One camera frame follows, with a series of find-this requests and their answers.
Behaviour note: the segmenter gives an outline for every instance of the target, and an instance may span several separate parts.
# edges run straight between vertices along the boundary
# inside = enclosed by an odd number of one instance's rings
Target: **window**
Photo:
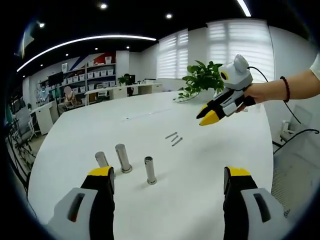
[[[208,23],[208,61],[232,62],[237,54],[258,68],[268,79],[274,80],[274,52],[271,36],[265,21],[226,20]],[[265,82],[264,77],[251,69],[253,82]]]
[[[181,79],[187,75],[188,30],[167,36],[159,41],[157,79]]]

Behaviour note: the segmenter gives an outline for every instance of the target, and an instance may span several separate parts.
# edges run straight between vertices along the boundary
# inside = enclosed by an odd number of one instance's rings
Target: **metal rod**
[[[117,144],[115,146],[115,151],[121,164],[121,171],[125,174],[130,173],[132,171],[132,166],[129,163],[125,145],[122,143]]]
[[[166,136],[165,139],[168,139],[168,138],[170,138],[170,137],[172,137],[173,135],[176,135],[176,134],[177,134],[177,132],[174,132],[174,133],[170,134],[169,136]]]
[[[144,158],[144,165],[146,169],[146,175],[147,175],[147,183],[150,185],[154,185],[157,183],[157,179],[155,176],[155,169],[154,169],[154,162],[153,158],[150,156],[146,156]]]
[[[179,136],[175,136],[174,139],[171,140],[171,142],[173,142],[174,140],[176,140]]]
[[[103,151],[98,151],[94,156],[100,168],[109,166],[105,153]]]
[[[179,142],[181,142],[182,139],[183,139],[183,138],[180,137],[180,139],[179,139],[178,141],[176,141],[176,142],[172,145],[172,147],[175,146],[175,145],[177,145]]]

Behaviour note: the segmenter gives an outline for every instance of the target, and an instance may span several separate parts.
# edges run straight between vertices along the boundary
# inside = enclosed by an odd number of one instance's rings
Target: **white plant pot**
[[[207,103],[214,99],[215,93],[216,91],[213,88],[209,88],[208,90],[202,90],[196,98],[201,102]]]

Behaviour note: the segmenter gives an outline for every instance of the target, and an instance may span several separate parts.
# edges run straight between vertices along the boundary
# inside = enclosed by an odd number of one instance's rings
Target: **black ceiling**
[[[108,8],[101,10],[101,2]],[[307,38],[303,25],[282,0],[245,0],[251,17],[267,20],[270,26],[286,29]],[[105,34],[127,34],[156,38],[157,40],[179,30],[201,28],[210,21],[244,18],[236,0],[51,0],[29,6],[33,22],[45,23],[44,28],[34,24],[34,41],[25,49],[25,57],[18,63],[58,44],[83,37]],[[165,18],[167,13],[173,18]],[[155,44],[148,40],[102,39],[69,44],[37,58],[17,77],[29,76],[54,63],[68,58],[98,52],[125,50],[141,52]]]

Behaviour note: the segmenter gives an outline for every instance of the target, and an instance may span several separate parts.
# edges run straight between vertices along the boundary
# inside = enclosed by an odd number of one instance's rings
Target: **human hand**
[[[264,83],[254,83],[249,86],[245,92],[244,96],[251,96],[253,97],[255,104],[260,104],[267,101],[266,93],[265,93],[265,84]],[[236,113],[241,112],[246,108],[246,105],[243,103],[237,110]]]

